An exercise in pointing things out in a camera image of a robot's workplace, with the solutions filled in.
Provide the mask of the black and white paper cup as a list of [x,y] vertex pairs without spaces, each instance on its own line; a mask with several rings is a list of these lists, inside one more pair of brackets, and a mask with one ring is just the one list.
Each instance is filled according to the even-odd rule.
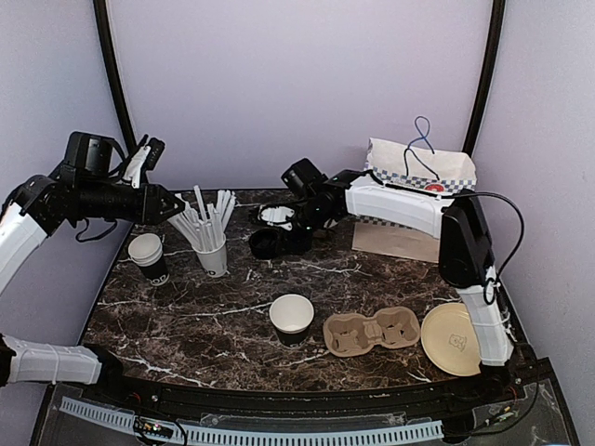
[[298,348],[308,336],[314,307],[303,295],[281,295],[272,302],[269,318],[281,344]]

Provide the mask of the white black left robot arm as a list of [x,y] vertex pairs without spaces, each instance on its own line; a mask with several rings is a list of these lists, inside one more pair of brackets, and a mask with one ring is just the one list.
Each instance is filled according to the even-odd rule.
[[[1,286],[7,288],[63,223],[89,218],[158,225],[178,215],[182,200],[158,184],[137,188],[91,183],[72,188],[62,181],[36,175],[18,185],[1,211]],[[61,346],[1,336],[1,383],[78,383],[94,386],[111,405],[131,397],[123,365],[98,345]]]

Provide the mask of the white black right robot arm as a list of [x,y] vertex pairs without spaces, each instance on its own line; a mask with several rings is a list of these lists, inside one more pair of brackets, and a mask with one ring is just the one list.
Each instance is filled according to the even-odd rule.
[[385,182],[370,170],[346,169],[328,177],[307,159],[288,168],[282,180],[297,200],[262,205],[255,212],[253,218],[262,227],[249,238],[254,257],[302,255],[311,249],[315,231],[345,216],[376,218],[424,232],[439,242],[439,273],[466,305],[482,365],[507,364],[513,343],[496,301],[500,280],[480,193],[412,189]]

